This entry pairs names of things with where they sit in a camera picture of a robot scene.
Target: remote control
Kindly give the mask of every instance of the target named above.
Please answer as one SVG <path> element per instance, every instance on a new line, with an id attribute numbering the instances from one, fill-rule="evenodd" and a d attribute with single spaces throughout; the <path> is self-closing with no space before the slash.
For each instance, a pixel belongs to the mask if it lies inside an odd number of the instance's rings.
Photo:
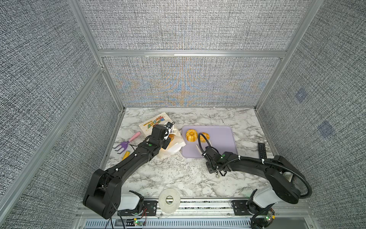
<path id="1" fill-rule="evenodd" d="M 259 159 L 267 159 L 266 145 L 258 142 Z"/>

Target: yellow handle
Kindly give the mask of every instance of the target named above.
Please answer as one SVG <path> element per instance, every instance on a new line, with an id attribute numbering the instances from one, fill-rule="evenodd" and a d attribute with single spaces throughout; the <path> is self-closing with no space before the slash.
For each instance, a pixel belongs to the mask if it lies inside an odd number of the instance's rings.
<path id="1" fill-rule="evenodd" d="M 126 157 L 128 157 L 130 155 L 130 152 L 129 151 L 126 151 L 126 153 L 124 154 L 122 160 L 126 159 Z"/>

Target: enclosure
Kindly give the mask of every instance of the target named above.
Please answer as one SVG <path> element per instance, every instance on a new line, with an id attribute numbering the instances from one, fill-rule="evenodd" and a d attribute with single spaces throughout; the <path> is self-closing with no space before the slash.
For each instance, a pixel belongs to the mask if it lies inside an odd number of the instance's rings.
<path id="1" fill-rule="evenodd" d="M 258 157 L 264 142 L 305 175 L 322 228 L 365 226 L 366 1 L 4 0 L 0 9 L 1 228 L 74 227 L 92 173 L 119 162 L 112 147 L 162 112 L 179 129 L 231 126 L 242 156 Z M 216 185 L 208 172 L 191 175 L 203 162 L 177 155 L 154 158 L 126 187 L 248 198 L 266 182 L 228 175 Z"/>

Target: pink handle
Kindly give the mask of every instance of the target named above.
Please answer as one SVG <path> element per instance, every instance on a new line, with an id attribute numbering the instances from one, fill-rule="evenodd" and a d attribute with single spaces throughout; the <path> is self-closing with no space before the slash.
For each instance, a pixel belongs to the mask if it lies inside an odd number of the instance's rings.
<path id="1" fill-rule="evenodd" d="M 133 135 L 128 141 L 132 142 L 135 138 L 137 138 L 139 135 L 141 134 L 141 132 L 137 132 L 135 135 Z"/>

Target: blue patch on wall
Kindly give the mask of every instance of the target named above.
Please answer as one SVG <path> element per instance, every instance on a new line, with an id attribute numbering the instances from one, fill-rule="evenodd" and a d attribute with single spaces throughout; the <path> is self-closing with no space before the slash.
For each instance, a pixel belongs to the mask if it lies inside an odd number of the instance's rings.
<path id="1" fill-rule="evenodd" d="M 299 91 L 296 93 L 295 97 L 299 101 L 299 103 L 304 102 L 307 93 L 304 88 L 300 88 Z"/>
<path id="2" fill-rule="evenodd" d="M 318 126 L 318 131 L 320 133 L 320 135 L 326 139 L 329 136 L 334 134 L 334 129 L 332 127 L 332 125 L 325 120 L 324 122 L 322 122 L 319 126 Z"/>

